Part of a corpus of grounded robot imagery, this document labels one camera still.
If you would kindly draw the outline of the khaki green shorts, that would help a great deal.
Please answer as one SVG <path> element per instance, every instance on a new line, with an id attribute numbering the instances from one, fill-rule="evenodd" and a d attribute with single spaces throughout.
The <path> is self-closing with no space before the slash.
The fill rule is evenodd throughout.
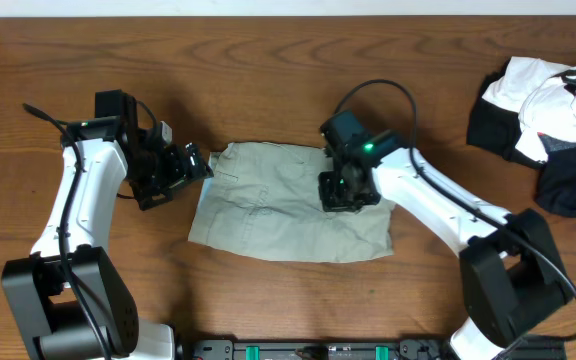
<path id="1" fill-rule="evenodd" d="M 331 169 L 319 148 L 231 143 L 210 155 L 188 235 L 192 243 L 268 261 L 352 263 L 391 256 L 393 203 L 326 212 L 318 176 Z"/>

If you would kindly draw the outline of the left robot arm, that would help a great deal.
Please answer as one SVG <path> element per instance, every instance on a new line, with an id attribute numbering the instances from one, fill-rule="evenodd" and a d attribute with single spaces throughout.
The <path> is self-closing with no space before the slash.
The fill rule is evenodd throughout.
<path id="1" fill-rule="evenodd" d="M 174 144 L 168 124 L 139 125 L 146 106 L 122 90 L 95 95 L 90 119 L 27 113 L 60 132 L 63 173 L 49 220 L 28 256 L 4 265 L 1 284 L 32 359 L 175 359 L 171 326 L 140 317 L 109 255 L 120 187 L 146 211 L 210 178 L 197 145 Z"/>

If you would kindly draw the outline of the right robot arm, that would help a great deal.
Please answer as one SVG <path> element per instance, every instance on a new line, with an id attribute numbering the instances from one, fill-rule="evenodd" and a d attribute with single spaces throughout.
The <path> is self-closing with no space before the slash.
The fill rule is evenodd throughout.
<path id="1" fill-rule="evenodd" d="M 389 200 L 457 256 L 468 318 L 444 345 L 401 342 L 404 359 L 563 359 L 563 340 L 532 329 L 573 294 L 545 219 L 487 203 L 430 166 L 395 134 L 372 135 L 349 111 L 320 128 L 333 168 L 319 176 L 327 212 Z"/>

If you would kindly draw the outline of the white garment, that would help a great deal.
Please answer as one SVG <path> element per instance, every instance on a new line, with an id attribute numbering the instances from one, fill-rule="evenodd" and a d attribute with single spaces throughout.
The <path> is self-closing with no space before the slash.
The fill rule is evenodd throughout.
<path id="1" fill-rule="evenodd" d="M 482 99 L 516 117 L 512 148 L 528 159 L 544 164 L 551 152 L 576 147 L 576 66 L 514 56 Z"/>

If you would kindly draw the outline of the black garment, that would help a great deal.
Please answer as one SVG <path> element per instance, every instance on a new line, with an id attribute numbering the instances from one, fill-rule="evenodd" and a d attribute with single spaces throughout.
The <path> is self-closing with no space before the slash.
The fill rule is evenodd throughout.
<path id="1" fill-rule="evenodd" d="M 469 116 L 466 142 L 508 162 L 537 170 L 535 202 L 552 214 L 575 218 L 576 147 L 551 152 L 544 164 L 528 159 L 512 148 L 513 142 L 519 139 L 516 117 L 482 99 L 484 87 L 501 78 L 509 60 L 500 70 L 485 77 Z"/>

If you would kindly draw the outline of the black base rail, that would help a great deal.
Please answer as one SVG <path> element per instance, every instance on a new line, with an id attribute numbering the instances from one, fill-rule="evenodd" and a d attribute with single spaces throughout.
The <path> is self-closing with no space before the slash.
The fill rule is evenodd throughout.
<path id="1" fill-rule="evenodd" d="M 368 343 L 233 342 L 204 340 L 192 360 L 444 360 L 455 359 L 448 345 L 430 339 Z"/>

